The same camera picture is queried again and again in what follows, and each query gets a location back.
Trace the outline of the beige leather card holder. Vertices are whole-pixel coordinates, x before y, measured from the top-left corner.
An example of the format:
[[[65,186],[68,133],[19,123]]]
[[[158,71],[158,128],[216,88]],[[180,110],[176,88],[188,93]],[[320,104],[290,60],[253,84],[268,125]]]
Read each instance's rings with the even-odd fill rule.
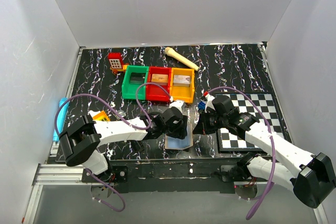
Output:
[[[185,150],[193,145],[192,125],[187,116],[187,136],[184,139],[165,135],[165,148],[168,150]]]

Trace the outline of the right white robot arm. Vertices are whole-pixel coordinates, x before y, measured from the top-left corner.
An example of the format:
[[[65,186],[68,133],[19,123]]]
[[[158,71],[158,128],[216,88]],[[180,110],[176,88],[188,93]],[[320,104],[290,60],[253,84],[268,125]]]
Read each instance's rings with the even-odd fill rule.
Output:
[[[268,179],[292,190],[306,206],[317,208],[335,189],[335,172],[324,153],[314,155],[286,141],[267,126],[265,120],[249,112],[240,112],[227,95],[205,93],[205,106],[193,134],[218,134],[223,148],[243,148],[251,144],[269,154],[266,160],[247,153],[228,171],[231,178],[248,181]]]

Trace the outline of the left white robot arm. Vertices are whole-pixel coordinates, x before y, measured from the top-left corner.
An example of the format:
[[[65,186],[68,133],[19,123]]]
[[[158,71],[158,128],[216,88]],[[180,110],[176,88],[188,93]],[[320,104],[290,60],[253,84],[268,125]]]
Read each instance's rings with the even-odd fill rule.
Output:
[[[123,121],[97,121],[90,115],[79,118],[60,134],[60,147],[69,167],[82,165],[100,182],[111,178],[107,158],[97,151],[101,145],[157,139],[161,135],[183,140],[188,136],[188,117],[171,107]]]

